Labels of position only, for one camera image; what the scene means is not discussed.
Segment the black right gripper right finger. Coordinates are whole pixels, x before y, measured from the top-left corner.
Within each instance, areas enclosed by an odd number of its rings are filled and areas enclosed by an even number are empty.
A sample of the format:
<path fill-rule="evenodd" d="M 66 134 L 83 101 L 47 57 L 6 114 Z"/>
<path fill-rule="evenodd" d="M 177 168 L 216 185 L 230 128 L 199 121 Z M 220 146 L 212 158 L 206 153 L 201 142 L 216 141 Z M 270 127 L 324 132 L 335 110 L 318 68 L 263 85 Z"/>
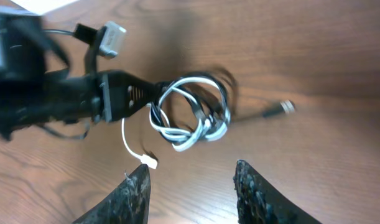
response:
<path fill-rule="evenodd" d="M 319 221 L 280 193 L 245 160 L 233 177 L 240 224 L 306 224 Z"/>

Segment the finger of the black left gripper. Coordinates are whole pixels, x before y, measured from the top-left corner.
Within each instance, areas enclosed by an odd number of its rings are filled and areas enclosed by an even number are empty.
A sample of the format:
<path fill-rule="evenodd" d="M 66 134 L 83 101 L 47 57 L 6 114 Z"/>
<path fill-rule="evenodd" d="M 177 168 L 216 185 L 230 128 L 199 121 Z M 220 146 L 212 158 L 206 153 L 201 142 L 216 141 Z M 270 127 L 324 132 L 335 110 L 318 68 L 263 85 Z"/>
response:
<path fill-rule="evenodd" d="M 106 71 L 106 122 L 128 118 L 161 93 L 160 84 L 150 83 L 122 70 Z"/>

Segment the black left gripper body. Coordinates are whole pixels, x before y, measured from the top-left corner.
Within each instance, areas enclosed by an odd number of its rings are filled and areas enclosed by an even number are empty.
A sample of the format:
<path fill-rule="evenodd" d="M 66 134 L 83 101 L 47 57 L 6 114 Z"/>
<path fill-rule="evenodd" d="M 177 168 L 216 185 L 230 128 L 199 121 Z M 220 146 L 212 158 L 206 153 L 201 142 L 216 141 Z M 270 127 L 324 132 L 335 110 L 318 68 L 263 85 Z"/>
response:
<path fill-rule="evenodd" d="M 84 118 L 100 122 L 104 118 L 101 81 L 95 72 L 73 78 L 53 74 L 33 80 L 0 79 L 0 136 L 11 140 L 14 131 L 37 126 L 68 139 L 47 123 L 76 124 Z"/>

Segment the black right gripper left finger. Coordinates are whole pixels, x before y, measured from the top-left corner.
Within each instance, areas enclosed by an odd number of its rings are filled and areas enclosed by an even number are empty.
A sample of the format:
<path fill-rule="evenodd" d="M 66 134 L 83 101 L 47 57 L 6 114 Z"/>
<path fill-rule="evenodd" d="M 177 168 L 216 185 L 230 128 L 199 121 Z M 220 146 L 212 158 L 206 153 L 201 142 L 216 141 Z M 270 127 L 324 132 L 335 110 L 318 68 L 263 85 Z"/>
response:
<path fill-rule="evenodd" d="M 144 224 L 149 218 L 151 178 L 141 164 L 100 203 L 77 218 L 81 224 Z"/>

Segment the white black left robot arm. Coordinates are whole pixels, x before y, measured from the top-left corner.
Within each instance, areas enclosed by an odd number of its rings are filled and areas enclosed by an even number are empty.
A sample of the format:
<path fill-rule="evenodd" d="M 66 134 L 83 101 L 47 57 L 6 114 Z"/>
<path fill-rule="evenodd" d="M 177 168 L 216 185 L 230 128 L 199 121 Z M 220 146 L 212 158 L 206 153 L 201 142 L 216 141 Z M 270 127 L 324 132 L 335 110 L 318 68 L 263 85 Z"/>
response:
<path fill-rule="evenodd" d="M 127 118 L 154 101 L 161 91 L 122 70 L 100 71 L 97 58 L 113 58 L 124 29 L 109 22 L 99 29 L 78 24 L 71 36 L 88 45 L 85 74 L 70 77 L 70 59 L 44 29 L 40 15 L 0 6 L 0 135 L 52 121 L 75 124 L 83 118 L 111 123 Z"/>

